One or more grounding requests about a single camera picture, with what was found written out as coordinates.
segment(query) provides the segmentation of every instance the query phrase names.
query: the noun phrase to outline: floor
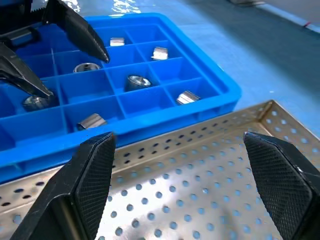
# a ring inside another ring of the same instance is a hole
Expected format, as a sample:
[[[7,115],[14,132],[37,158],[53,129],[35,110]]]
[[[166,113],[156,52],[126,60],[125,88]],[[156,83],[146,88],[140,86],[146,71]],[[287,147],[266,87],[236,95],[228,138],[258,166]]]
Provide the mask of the floor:
[[[318,33],[228,0],[64,1],[82,16],[166,15],[240,85],[236,110],[274,99],[320,137]]]

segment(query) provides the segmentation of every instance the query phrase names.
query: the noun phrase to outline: metal bushing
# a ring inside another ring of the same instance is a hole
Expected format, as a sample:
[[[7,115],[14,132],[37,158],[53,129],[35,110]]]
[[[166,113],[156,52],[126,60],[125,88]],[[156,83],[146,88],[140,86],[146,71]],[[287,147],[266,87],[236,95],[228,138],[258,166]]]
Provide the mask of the metal bushing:
[[[39,96],[29,96],[23,102],[22,106],[27,112],[38,111],[55,107],[59,104],[58,98],[51,91],[48,98]]]
[[[138,89],[145,89],[152,86],[152,83],[145,77],[139,75],[129,75],[124,88],[125,92]]]
[[[92,71],[92,70],[99,70],[100,66],[98,64],[92,62],[81,63],[76,66],[73,70],[74,73]]]
[[[183,105],[183,104],[190,104],[190,103],[196,102],[200,99],[201,99],[200,97],[193,94],[192,92],[184,91],[177,97],[176,102],[180,105]]]
[[[79,131],[92,129],[96,127],[100,127],[106,125],[107,121],[104,120],[99,114],[94,113],[87,117],[85,120],[79,122],[76,127]]]

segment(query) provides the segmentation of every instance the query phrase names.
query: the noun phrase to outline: metal ring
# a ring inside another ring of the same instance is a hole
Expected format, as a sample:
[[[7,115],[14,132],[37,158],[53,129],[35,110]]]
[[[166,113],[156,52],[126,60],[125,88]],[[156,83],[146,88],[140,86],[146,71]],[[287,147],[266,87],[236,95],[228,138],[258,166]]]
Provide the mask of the metal ring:
[[[92,71],[92,70],[99,70],[100,68],[101,67],[98,64],[95,64],[92,62],[85,62],[76,66],[73,72],[80,73],[80,72],[86,72],[86,71]]]

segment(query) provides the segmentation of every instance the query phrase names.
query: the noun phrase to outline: perforated stainless steel sheet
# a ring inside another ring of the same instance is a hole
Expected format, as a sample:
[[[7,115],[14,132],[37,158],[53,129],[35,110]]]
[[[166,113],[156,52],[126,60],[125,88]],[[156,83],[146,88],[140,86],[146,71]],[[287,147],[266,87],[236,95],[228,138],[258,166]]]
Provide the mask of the perforated stainless steel sheet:
[[[273,101],[137,142],[115,154],[96,239],[281,239],[257,192],[245,131],[291,141],[320,167],[319,139]],[[0,186],[0,205],[10,203],[0,206],[0,239],[58,169]]]

